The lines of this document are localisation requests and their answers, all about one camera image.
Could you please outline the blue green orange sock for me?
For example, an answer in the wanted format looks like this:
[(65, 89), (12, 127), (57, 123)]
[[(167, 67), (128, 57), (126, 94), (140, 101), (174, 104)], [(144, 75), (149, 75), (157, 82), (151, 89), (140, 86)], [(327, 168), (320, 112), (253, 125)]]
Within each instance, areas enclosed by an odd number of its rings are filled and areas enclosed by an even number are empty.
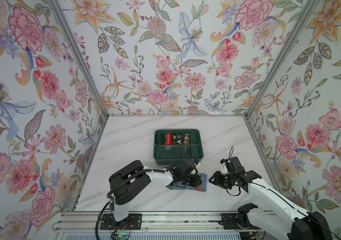
[(190, 191), (206, 192), (206, 190), (207, 190), (207, 174), (201, 174), (200, 180), (201, 180), (201, 184), (199, 184), (196, 187), (184, 186), (184, 185), (180, 184), (177, 186), (169, 186), (167, 188), (169, 190), (174, 190), (174, 191), (190, 190)]

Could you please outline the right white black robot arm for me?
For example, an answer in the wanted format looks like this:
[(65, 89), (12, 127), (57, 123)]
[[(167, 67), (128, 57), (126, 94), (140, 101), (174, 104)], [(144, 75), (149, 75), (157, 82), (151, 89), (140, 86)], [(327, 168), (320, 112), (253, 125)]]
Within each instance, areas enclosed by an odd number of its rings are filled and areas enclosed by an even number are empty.
[(261, 175), (246, 171), (237, 157), (221, 160), (220, 171), (215, 172), (209, 182), (227, 191), (237, 187), (240, 192), (260, 200), (273, 212), (269, 214), (253, 203), (245, 204), (234, 215), (221, 215), (226, 230), (256, 227), (278, 240), (333, 240), (337, 237), (321, 213), (311, 213), (293, 203), (271, 187)]

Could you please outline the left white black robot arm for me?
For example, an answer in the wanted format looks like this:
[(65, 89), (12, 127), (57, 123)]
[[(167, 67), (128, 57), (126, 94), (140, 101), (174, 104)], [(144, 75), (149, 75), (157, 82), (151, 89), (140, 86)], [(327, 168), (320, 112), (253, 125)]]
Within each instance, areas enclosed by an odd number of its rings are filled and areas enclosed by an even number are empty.
[(194, 159), (173, 161), (167, 168), (154, 169), (136, 160), (109, 178), (109, 210), (118, 223), (128, 218), (128, 203), (149, 184), (156, 184), (171, 190), (206, 191), (206, 175), (198, 172), (200, 162)]

